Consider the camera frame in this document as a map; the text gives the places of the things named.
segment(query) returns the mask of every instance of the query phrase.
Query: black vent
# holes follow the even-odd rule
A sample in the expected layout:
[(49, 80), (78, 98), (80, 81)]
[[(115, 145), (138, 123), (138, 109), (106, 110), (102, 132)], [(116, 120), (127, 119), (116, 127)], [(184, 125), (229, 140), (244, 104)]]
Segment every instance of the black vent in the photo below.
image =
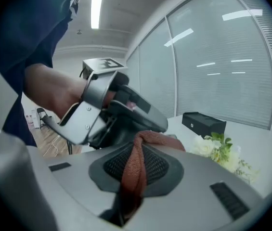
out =
[(126, 148), (119, 155), (111, 158), (110, 160), (104, 163), (104, 171), (117, 179), (118, 181), (122, 180), (123, 172), (125, 165), (130, 157), (133, 145)]
[(210, 188), (234, 220), (240, 218), (249, 211), (249, 208), (224, 182), (210, 185)]
[(169, 164), (165, 159), (155, 154), (145, 146), (142, 146), (142, 151), (144, 156), (147, 185), (150, 185), (165, 176), (165, 174), (168, 172)]

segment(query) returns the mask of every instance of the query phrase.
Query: white table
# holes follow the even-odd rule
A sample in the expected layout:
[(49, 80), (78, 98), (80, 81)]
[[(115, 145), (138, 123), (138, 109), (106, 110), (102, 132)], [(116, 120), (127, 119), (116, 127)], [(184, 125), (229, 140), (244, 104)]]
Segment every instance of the white table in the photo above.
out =
[[(190, 151), (194, 132), (184, 126), (182, 115), (168, 119), (166, 134), (175, 134), (186, 151)], [(234, 145), (239, 145), (241, 158), (260, 170), (256, 182), (251, 185), (262, 197), (272, 192), (272, 131), (227, 121), (225, 137), (230, 137)]]

